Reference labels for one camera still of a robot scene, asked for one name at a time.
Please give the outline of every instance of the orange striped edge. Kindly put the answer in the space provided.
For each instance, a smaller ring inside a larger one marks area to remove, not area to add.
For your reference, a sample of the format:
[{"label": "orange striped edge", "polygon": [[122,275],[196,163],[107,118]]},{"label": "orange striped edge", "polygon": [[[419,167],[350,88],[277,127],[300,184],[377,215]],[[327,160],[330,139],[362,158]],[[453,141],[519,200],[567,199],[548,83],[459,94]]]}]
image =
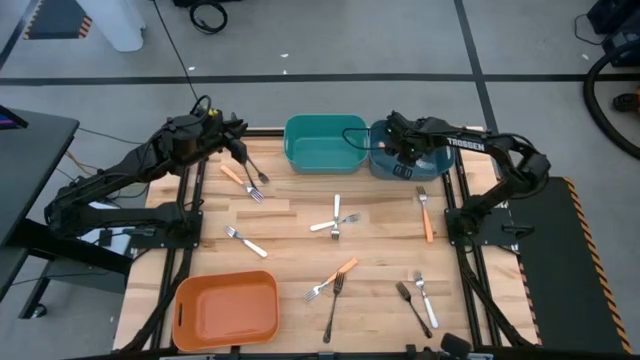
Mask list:
[{"label": "orange striped edge", "polygon": [[82,25],[80,25],[80,30],[78,30],[78,37],[80,39],[84,39],[87,37],[87,34],[89,33],[89,28],[91,28],[91,23],[93,21],[91,20],[90,17],[85,16],[84,19],[82,20]]},{"label": "orange striped edge", "polygon": [[522,276],[522,284],[524,285],[524,293],[527,296],[527,303],[529,304],[529,311],[531,312],[531,320],[533,321],[533,327],[536,330],[536,337],[538,338],[538,345],[542,345],[542,338],[540,338],[540,329],[538,328],[538,322],[536,321],[536,313],[533,311],[533,300],[531,300],[531,292],[527,285],[527,276],[524,274],[524,265],[518,258],[518,265],[520,265],[520,275]]},{"label": "orange striped edge", "polygon": [[620,313],[618,312],[618,307],[616,306],[616,302],[613,299],[613,293],[611,292],[611,288],[609,287],[609,283],[607,282],[607,276],[604,273],[604,268],[602,267],[602,262],[600,261],[600,256],[598,255],[598,250],[596,249],[596,245],[593,242],[593,238],[591,237],[591,229],[589,229],[589,225],[587,224],[587,220],[584,217],[584,212],[582,211],[582,205],[580,205],[580,199],[578,198],[578,194],[576,193],[575,185],[573,181],[569,178],[564,178],[569,188],[569,192],[571,193],[571,198],[573,199],[573,203],[576,208],[576,214],[578,216],[578,220],[580,220],[580,225],[582,226],[582,231],[584,233],[584,239],[587,241],[587,247],[591,252],[591,259],[593,260],[593,266],[596,269],[596,273],[600,277],[600,285],[602,286],[602,292],[604,293],[605,298],[607,298],[607,305],[609,305],[609,310],[611,311],[611,317],[613,318],[613,322],[616,324],[616,328],[618,331],[618,335],[620,336],[620,342],[622,343],[622,348],[629,354],[633,353],[633,349],[629,344],[629,337],[627,336],[626,331],[624,330],[624,325],[622,323],[622,319],[620,318]]},{"label": "orange striped edge", "polygon": [[31,20],[29,21],[29,25],[27,25],[27,28],[24,30],[24,35],[22,36],[22,38],[25,40],[29,40],[29,31],[31,31],[31,26],[33,25],[33,22],[36,21],[36,17],[38,17],[38,12],[40,11],[41,5],[42,5],[42,0],[38,2],[38,5],[36,5],[36,8],[33,10],[33,15],[31,15]]}]

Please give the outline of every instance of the cable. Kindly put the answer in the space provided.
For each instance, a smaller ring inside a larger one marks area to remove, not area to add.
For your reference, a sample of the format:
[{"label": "cable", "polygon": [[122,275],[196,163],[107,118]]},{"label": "cable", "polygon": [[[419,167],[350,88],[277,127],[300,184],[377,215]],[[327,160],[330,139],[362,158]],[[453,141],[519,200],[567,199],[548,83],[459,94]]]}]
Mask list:
[{"label": "cable", "polygon": [[167,29],[167,24],[164,23],[164,18],[162,18],[162,14],[160,13],[160,9],[158,8],[158,4],[156,3],[156,0],[152,0],[152,1],[153,1],[153,6],[155,6],[156,12],[158,13],[158,17],[160,18],[160,22],[162,23],[162,27],[164,28],[164,32],[167,34],[167,37],[169,38],[169,42],[173,47],[173,51],[175,51],[176,56],[180,61],[180,65],[182,66],[182,71],[184,71],[184,76],[187,78],[187,82],[189,83],[189,87],[191,88],[191,92],[193,93],[193,97],[197,101],[198,94],[196,93],[196,90],[193,88],[193,84],[191,83],[191,78],[189,77],[189,73],[187,72],[187,67],[184,65],[184,61],[182,61],[182,56],[180,56],[180,53],[178,52],[178,48],[176,48],[176,44],[173,42],[173,38],[171,38],[171,34],[169,34],[169,29]]},{"label": "cable", "polygon": [[581,17],[583,17],[583,16],[587,16],[587,14],[585,13],[585,14],[578,15],[578,16],[576,16],[576,17],[573,19],[573,35],[574,35],[578,40],[580,40],[580,41],[584,41],[584,42],[586,42],[587,44],[591,44],[591,45],[599,46],[599,45],[604,44],[607,40],[609,40],[609,39],[611,38],[611,35],[613,35],[613,34],[609,34],[609,35],[607,35],[607,37],[605,37],[605,38],[604,38],[604,40],[602,40],[602,41],[600,41],[599,43],[597,43],[597,42],[591,41],[591,40],[589,40],[589,39],[585,39],[585,38],[581,37],[580,35],[578,35],[578,19],[579,19],[579,18],[581,18]]},{"label": "cable", "polygon": [[613,124],[607,119],[607,116],[602,111],[602,108],[598,104],[598,99],[596,99],[595,94],[595,82],[598,78],[598,74],[600,71],[607,66],[611,62],[611,60],[616,59],[620,55],[632,51],[632,50],[640,50],[640,40],[634,40],[628,42],[624,45],[620,45],[613,49],[612,51],[606,53],[600,60],[596,61],[593,65],[589,73],[587,73],[587,78],[584,81],[582,87],[582,96],[584,98],[585,105],[587,106],[587,110],[589,110],[589,114],[593,118],[593,121],[598,125],[600,130],[611,140],[617,147],[622,149],[627,154],[633,156],[636,159],[640,159],[640,147],[631,141],[627,140],[627,138],[622,135]]},{"label": "cable", "polygon": [[71,176],[69,176],[69,174],[67,174],[66,172],[64,172],[64,171],[62,171],[62,170],[60,170],[60,169],[58,169],[58,168],[56,168],[56,170],[57,170],[57,171],[59,171],[62,175],[64,175],[64,176],[68,177],[68,178],[69,178],[69,180],[71,180],[71,182],[75,182],[75,181],[76,181],[76,179],[74,179],[74,178],[72,178]]},{"label": "cable", "polygon": [[115,137],[113,135],[108,135],[108,134],[103,134],[101,132],[97,132],[97,131],[93,131],[93,130],[89,130],[89,129],[85,129],[85,128],[78,128],[78,130],[80,131],[84,131],[84,132],[88,132],[89,134],[93,134],[93,135],[98,135],[98,136],[104,136],[106,138],[112,139],[112,140],[116,140],[116,141],[120,141],[126,144],[134,144],[134,145],[142,145],[144,143],[139,143],[139,142],[135,142],[135,141],[129,141],[129,140],[125,140],[125,139],[120,139],[118,137]]},{"label": "cable", "polygon": [[28,282],[33,282],[33,281],[38,281],[38,280],[42,280],[42,279],[51,279],[51,278],[58,278],[58,277],[69,277],[69,276],[84,276],[84,275],[107,275],[109,272],[103,272],[103,273],[96,273],[96,272],[91,272],[91,273],[75,273],[75,274],[61,274],[61,275],[47,275],[47,276],[41,276],[39,278],[35,278],[35,279],[29,279],[29,280],[24,280],[24,281],[18,281],[16,283],[11,284],[10,286],[16,286],[16,285],[21,285],[21,284],[25,284]]},{"label": "cable", "polygon": [[[196,15],[196,10],[201,6],[211,6],[214,9],[218,10],[222,14],[222,24],[218,27],[209,26],[204,20],[199,18]],[[196,28],[196,30],[200,31],[203,34],[213,35],[219,33],[222,29],[227,26],[227,12],[224,10],[222,5],[220,5],[217,1],[213,0],[200,0],[195,4],[191,5],[189,8],[189,19],[191,19],[191,23]]]},{"label": "cable", "polygon": [[76,166],[78,167],[78,169],[82,170],[82,172],[84,172],[85,174],[87,174],[87,175],[89,175],[89,176],[93,176],[93,175],[95,175],[95,174],[93,174],[93,173],[90,173],[87,169],[85,169],[85,166],[86,166],[86,167],[90,167],[90,168],[94,168],[94,169],[96,169],[96,170],[97,170],[98,168],[96,168],[95,166],[85,165],[85,164],[83,164],[83,163],[79,162],[79,161],[76,159],[76,157],[75,157],[75,156],[73,156],[73,154],[72,154],[69,150],[67,150],[67,152],[65,152],[64,154],[65,154],[65,156],[66,156],[66,157],[68,157],[69,159],[71,159],[71,161],[73,161],[73,163],[74,163],[74,164],[76,164]]}]

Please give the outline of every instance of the gray floor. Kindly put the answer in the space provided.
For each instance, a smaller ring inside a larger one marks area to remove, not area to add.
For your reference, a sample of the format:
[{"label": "gray floor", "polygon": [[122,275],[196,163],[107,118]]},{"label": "gray floor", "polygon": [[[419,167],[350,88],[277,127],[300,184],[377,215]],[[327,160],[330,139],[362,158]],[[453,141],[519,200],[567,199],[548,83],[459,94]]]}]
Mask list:
[{"label": "gray floor", "polygon": [[[147,23],[145,46],[139,52],[116,53],[95,27],[84,40],[19,40],[0,78],[181,77],[151,2],[133,1]],[[573,18],[586,12],[593,0],[463,1],[485,74],[582,74],[603,54],[601,48],[573,37]],[[0,5],[0,48],[27,3],[5,0]],[[193,76],[471,73],[454,2],[449,0],[230,3],[225,4],[229,26],[215,36],[196,32],[187,13],[170,1],[159,5]],[[586,23],[581,24],[582,34],[597,39]],[[610,99],[636,86],[603,83],[597,92],[601,99]],[[634,181],[640,163],[597,130],[583,105],[579,83],[487,87],[499,129],[529,137],[548,154],[554,175],[575,180],[628,335],[634,348],[640,348],[640,310],[634,306],[640,296],[640,283],[634,281],[640,272],[640,245],[635,241],[640,195]],[[252,126],[282,126],[299,113],[355,113],[371,123],[392,109],[410,118],[432,115],[452,124],[484,124],[473,82],[203,83],[195,89]],[[145,140],[167,116],[187,112],[192,101],[188,86],[175,84],[0,86],[3,105],[74,117],[87,129],[134,141]],[[640,119],[606,111],[640,144]],[[79,132],[71,151],[82,162],[109,166],[130,148]],[[68,159],[59,168],[71,176],[79,174]],[[66,181],[56,172],[30,217],[41,219],[44,205]],[[142,204],[141,197],[126,205]],[[19,280],[37,276],[42,266],[30,259]],[[29,291],[30,285],[16,286],[0,303],[0,358],[62,358],[111,348],[121,296],[53,282],[44,299],[50,314],[19,321],[16,315]]]}]

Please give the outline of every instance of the wooden tabletop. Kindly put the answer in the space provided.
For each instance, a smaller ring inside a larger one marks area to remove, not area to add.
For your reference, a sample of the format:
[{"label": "wooden tabletop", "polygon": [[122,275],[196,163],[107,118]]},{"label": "wooden tabletop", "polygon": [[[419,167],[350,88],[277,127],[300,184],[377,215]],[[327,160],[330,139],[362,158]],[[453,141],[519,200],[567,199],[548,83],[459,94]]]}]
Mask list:
[{"label": "wooden tabletop", "polygon": [[[415,344],[418,349],[439,348],[445,332],[470,339],[456,255],[447,239],[443,215],[446,198],[440,178],[422,184],[429,195],[428,211],[435,232],[435,241],[427,244],[415,182],[379,180],[370,174],[366,164],[353,175],[298,175],[283,154],[281,138],[243,141],[256,165],[271,179],[269,185],[258,185],[266,199],[257,204],[244,188],[220,171],[220,165],[226,164],[245,178],[241,166],[230,159],[228,152],[212,156],[202,195],[205,202],[201,246],[194,252],[191,265],[192,276],[266,270],[278,281],[278,334],[269,343],[242,346],[242,352],[400,352],[407,344]],[[462,154],[471,193],[484,193],[496,183],[490,157],[469,151]],[[460,206],[462,200],[453,178]],[[174,201],[178,183],[175,176],[154,181],[147,206]],[[361,215],[359,222],[340,227],[339,241],[331,240],[329,230],[309,231],[312,224],[332,220],[334,194],[342,197],[342,216]],[[234,226],[265,249],[268,258],[261,259],[241,242],[229,239],[223,231],[225,225]],[[165,254],[166,250],[149,251],[133,265],[114,348],[128,343],[155,307]],[[309,303],[303,294],[352,257],[357,257],[359,263],[347,274],[336,305],[332,341],[324,344],[322,335],[331,309],[331,291]],[[535,343],[537,337],[516,258],[498,248],[485,248],[484,257],[494,300],[520,333]],[[177,256],[175,270],[180,259]],[[429,324],[411,281],[414,270],[422,271],[440,322],[438,329],[432,329],[432,339],[424,336],[394,286],[397,281],[405,282],[414,306]],[[484,311],[477,303],[483,340],[488,343]],[[172,317],[173,305],[165,317],[162,346],[169,344]],[[229,352],[229,348],[211,352]]]}]

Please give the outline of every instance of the cutlery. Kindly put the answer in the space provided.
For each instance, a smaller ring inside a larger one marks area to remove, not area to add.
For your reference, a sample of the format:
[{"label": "cutlery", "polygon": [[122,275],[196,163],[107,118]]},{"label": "cutlery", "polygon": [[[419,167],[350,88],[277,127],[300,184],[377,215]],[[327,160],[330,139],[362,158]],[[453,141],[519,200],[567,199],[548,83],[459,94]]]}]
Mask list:
[{"label": "cutlery", "polygon": [[256,169],[256,171],[258,172],[258,179],[260,179],[260,182],[265,184],[265,185],[268,184],[269,183],[269,177],[258,169],[256,164],[253,163],[253,160],[251,160],[251,158],[248,155],[247,155],[247,160],[249,160],[249,163],[251,164],[251,166],[253,166],[253,168]]},{"label": "cutlery", "polygon": [[429,221],[429,214],[427,213],[427,193],[424,191],[424,187],[416,186],[418,191],[418,199],[422,203],[422,220],[424,221],[424,233],[427,237],[427,242],[433,242],[433,230],[431,229],[431,222]]},{"label": "cutlery", "polygon": [[339,272],[336,276],[336,282],[333,283],[333,305],[331,305],[331,315],[329,315],[329,323],[327,324],[327,329],[324,331],[324,336],[322,337],[322,341],[325,344],[331,342],[331,328],[333,327],[333,313],[336,310],[336,300],[338,300],[338,295],[342,292],[342,286],[344,285],[344,273]]},{"label": "cutlery", "polygon": [[407,287],[404,286],[404,284],[402,282],[398,282],[398,283],[396,283],[396,289],[398,289],[398,292],[400,293],[400,296],[402,296],[404,301],[409,303],[409,306],[411,306],[411,310],[413,310],[413,313],[416,314],[416,317],[418,318],[418,321],[420,322],[420,327],[422,327],[422,331],[424,332],[424,334],[429,339],[431,339],[433,337],[433,334],[431,333],[431,330],[429,330],[429,328],[427,327],[427,324],[425,324],[424,321],[422,321],[422,319],[420,318],[420,315],[418,315],[418,312],[416,311],[416,309],[413,307],[413,304],[411,303],[411,294],[409,293],[409,290],[407,290]]},{"label": "cutlery", "polygon": [[241,186],[244,186],[247,190],[247,193],[258,203],[262,203],[262,200],[264,200],[264,195],[262,195],[262,193],[260,191],[258,191],[258,189],[256,189],[254,186],[251,185],[246,185],[244,183],[244,181],[242,181],[242,179],[240,179],[238,177],[238,175],[236,175],[236,173],[234,173],[231,169],[229,169],[226,165],[222,165],[220,166],[220,170],[222,170],[223,173],[227,174],[227,176],[229,176],[233,181],[237,182],[238,184],[240,184]]},{"label": "cutlery", "polygon": [[424,279],[422,279],[422,273],[419,270],[413,272],[413,280],[416,281],[416,286],[420,289],[422,293],[422,299],[424,300],[424,305],[427,307],[427,314],[429,314],[429,320],[431,321],[431,326],[434,329],[438,328],[438,319],[436,319],[436,313],[433,312],[433,308],[431,307],[431,301],[429,301],[429,297],[427,293],[424,291]]},{"label": "cutlery", "polygon": [[331,239],[340,239],[340,230],[338,229],[338,217],[340,216],[340,195],[336,194],[333,198],[333,229],[331,229]]},{"label": "cutlery", "polygon": [[346,264],[342,265],[342,267],[340,269],[338,269],[337,272],[335,272],[333,275],[331,275],[327,279],[327,281],[323,282],[320,285],[314,286],[311,290],[307,291],[304,294],[304,299],[307,300],[307,301],[313,300],[316,296],[320,295],[320,292],[322,291],[322,289],[325,286],[327,286],[330,282],[335,280],[336,276],[338,276],[338,272],[346,273],[347,271],[351,270],[354,266],[356,266],[357,263],[358,263],[358,259],[357,258],[351,258],[351,260],[349,260],[349,262],[347,262]]},{"label": "cutlery", "polygon": [[256,244],[252,243],[251,241],[249,241],[249,240],[247,240],[247,239],[243,238],[243,237],[242,237],[242,235],[240,235],[240,233],[239,233],[236,229],[234,229],[234,228],[232,228],[231,226],[228,226],[228,225],[227,225],[227,226],[225,226],[225,227],[224,227],[224,231],[225,231],[225,232],[227,233],[227,235],[229,235],[230,237],[235,238],[235,239],[242,240],[242,242],[243,242],[245,245],[247,245],[247,247],[248,247],[249,249],[251,249],[251,250],[255,251],[258,255],[262,256],[263,258],[266,258],[266,257],[267,257],[267,252],[266,252],[266,251],[262,250],[262,248],[261,248],[261,247],[259,247],[258,245],[256,245]]},{"label": "cutlery", "polygon": [[[360,214],[351,214],[349,216],[347,216],[346,218],[342,219],[340,221],[340,223],[354,223],[356,221],[360,220]],[[318,231],[318,230],[322,230],[322,229],[326,229],[328,227],[332,227],[336,222],[335,221],[327,221],[326,223],[322,223],[322,224],[315,224],[315,225],[311,225],[311,227],[309,228],[311,231]]]}]

